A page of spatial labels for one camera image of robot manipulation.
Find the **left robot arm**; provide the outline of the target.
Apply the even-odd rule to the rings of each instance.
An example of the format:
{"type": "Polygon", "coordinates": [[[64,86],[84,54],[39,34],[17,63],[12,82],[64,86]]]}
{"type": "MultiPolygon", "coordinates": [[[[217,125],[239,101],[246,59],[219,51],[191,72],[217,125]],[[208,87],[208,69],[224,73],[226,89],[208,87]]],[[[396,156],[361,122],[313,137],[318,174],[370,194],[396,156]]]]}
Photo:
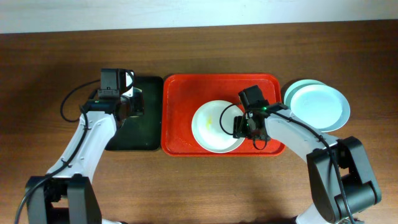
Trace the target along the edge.
{"type": "Polygon", "coordinates": [[[142,91],[134,86],[134,72],[122,68],[101,70],[100,87],[80,106],[78,127],[57,162],[43,176],[32,176],[17,209],[29,223],[107,223],[92,181],[109,141],[125,120],[144,114],[142,91]]]}

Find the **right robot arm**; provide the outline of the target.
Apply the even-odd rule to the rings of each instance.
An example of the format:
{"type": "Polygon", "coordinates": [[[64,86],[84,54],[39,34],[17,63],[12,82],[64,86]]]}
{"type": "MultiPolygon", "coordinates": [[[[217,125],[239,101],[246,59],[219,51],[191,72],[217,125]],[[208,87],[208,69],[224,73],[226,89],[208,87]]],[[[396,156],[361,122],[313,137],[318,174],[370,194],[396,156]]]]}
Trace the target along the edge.
{"type": "Polygon", "coordinates": [[[234,138],[279,141],[307,164],[313,203],[292,223],[357,223],[355,213],[381,201],[379,184],[359,139],[340,139],[317,130],[286,105],[269,104],[257,85],[238,96],[244,113],[234,118],[234,138]]]}

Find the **light blue plate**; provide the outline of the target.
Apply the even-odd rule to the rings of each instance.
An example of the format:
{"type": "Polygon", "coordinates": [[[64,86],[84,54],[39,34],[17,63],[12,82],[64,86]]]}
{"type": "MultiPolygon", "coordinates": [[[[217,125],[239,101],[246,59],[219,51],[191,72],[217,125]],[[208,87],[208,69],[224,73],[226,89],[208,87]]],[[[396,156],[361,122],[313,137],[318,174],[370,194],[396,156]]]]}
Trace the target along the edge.
{"type": "Polygon", "coordinates": [[[346,97],[323,84],[301,87],[292,95],[288,106],[296,117],[324,133],[342,128],[351,115],[346,97]]]}

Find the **white plate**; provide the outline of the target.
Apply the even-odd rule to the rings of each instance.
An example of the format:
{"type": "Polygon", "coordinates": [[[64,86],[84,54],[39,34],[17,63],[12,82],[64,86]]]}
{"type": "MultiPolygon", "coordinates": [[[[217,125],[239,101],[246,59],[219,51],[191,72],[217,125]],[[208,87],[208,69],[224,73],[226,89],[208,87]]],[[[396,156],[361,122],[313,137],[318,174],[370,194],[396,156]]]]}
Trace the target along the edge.
{"type": "Polygon", "coordinates": [[[242,116],[242,110],[231,102],[214,100],[200,106],[192,118],[192,134],[205,150],[223,154],[237,149],[244,138],[226,134],[233,132],[234,118],[242,116]]]}

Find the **pale green plate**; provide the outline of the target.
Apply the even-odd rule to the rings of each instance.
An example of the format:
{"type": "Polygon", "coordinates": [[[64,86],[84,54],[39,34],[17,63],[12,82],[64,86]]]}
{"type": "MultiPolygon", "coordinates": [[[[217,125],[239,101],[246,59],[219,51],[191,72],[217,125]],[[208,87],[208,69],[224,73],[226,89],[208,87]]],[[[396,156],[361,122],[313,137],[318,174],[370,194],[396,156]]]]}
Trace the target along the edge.
{"type": "Polygon", "coordinates": [[[284,104],[287,105],[288,107],[290,107],[290,103],[291,100],[293,98],[293,96],[295,95],[295,93],[308,85],[324,85],[323,82],[318,81],[318,80],[312,80],[312,79],[304,79],[304,80],[299,80],[294,82],[293,84],[291,84],[288,89],[285,92],[284,95],[284,104]]]}

